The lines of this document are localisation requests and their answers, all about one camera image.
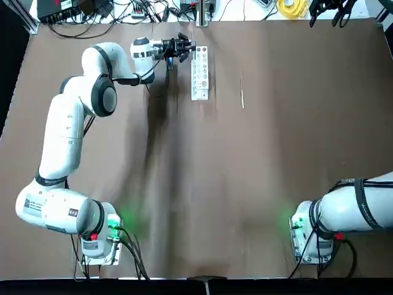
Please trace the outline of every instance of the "red button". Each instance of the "red button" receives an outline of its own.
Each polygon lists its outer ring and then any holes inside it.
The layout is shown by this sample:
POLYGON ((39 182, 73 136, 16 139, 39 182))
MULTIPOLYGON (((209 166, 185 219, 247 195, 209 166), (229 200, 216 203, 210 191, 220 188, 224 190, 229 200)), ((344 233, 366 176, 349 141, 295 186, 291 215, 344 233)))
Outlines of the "red button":
POLYGON ((342 241, 342 240, 344 240, 344 234, 342 232, 339 232, 339 233, 335 234, 335 238, 338 241, 342 241))

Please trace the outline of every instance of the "metal bracket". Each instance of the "metal bracket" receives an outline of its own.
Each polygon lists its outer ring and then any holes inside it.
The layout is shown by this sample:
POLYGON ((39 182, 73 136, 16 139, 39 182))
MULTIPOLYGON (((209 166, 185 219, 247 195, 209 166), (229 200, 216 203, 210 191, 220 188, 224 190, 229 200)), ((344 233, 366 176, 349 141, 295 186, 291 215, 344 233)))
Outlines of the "metal bracket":
POLYGON ((11 9, 23 20, 23 26, 27 32, 30 35, 36 35, 38 33, 39 23, 30 15, 23 4, 19 0, 9 0, 9 4, 11 9))
POLYGON ((208 26, 208 20, 206 18, 206 0, 199 0, 196 11, 196 26, 208 26))

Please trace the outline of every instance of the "yellow cable spool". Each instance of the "yellow cable spool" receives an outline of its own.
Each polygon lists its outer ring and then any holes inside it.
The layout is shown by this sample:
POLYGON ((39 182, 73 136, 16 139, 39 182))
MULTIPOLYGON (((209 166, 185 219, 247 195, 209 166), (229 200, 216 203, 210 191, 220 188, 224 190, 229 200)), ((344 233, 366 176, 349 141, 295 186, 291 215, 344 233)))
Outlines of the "yellow cable spool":
POLYGON ((285 0, 278 0, 278 10, 280 13, 291 19, 294 20, 298 17, 305 17, 307 14, 308 4, 306 0, 293 0, 292 5, 285 5, 285 0))

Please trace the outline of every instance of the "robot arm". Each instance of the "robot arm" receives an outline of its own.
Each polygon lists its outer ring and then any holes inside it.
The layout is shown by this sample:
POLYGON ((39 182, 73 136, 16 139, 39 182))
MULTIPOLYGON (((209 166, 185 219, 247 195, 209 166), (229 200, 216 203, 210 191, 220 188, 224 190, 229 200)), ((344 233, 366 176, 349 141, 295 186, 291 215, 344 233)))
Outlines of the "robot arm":
POLYGON ((19 193, 15 204, 22 220, 64 234, 80 235, 82 251, 89 257, 106 258, 113 252, 108 238, 116 238, 114 227, 121 225, 113 206, 72 191, 66 184, 67 177, 80 164, 84 120, 87 115, 106 117, 115 111, 114 81, 132 86, 153 82, 154 58, 157 57, 157 64, 175 54, 195 50, 195 43, 188 39, 187 42, 186 48, 177 46, 185 43, 180 39, 161 42, 136 39, 131 46, 134 73, 124 50, 116 43, 100 43, 83 52, 84 75, 65 79, 60 94, 50 104, 37 175, 19 193))
POLYGON ((302 258, 301 263, 318 264, 320 256, 326 263, 332 257, 335 233, 393 227, 392 189, 390 172, 373 179, 341 180, 323 198, 302 202, 289 220, 295 257, 302 258))

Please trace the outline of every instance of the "brown table surface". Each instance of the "brown table surface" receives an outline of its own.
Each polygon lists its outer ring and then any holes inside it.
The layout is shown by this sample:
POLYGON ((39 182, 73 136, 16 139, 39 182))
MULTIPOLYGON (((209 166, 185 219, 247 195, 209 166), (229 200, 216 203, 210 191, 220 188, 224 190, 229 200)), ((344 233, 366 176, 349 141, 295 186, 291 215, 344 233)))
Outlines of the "brown table surface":
MULTIPOLYGON (((151 95, 118 86, 116 112, 95 120, 69 177, 72 189, 115 205, 138 234, 151 277, 285 277, 294 267, 288 217, 297 205, 340 178, 393 169, 393 66, 374 20, 345 29, 323 20, 313 29, 308 21, 117 25, 90 40, 60 39, 41 26, 0 141, 0 278, 72 276, 70 238, 19 220, 14 204, 38 168, 50 101, 63 79, 82 74, 84 49, 111 41, 128 53, 136 37, 178 31, 209 46, 209 101, 190 101, 190 60, 175 67, 168 93, 164 63, 151 95)), ((392 276, 390 233, 349 238, 357 276, 392 276)), ((325 275, 343 276, 350 264, 343 247, 325 275)), ((315 276, 315 267, 302 275, 315 276)), ((129 253, 101 276, 134 276, 129 253)))

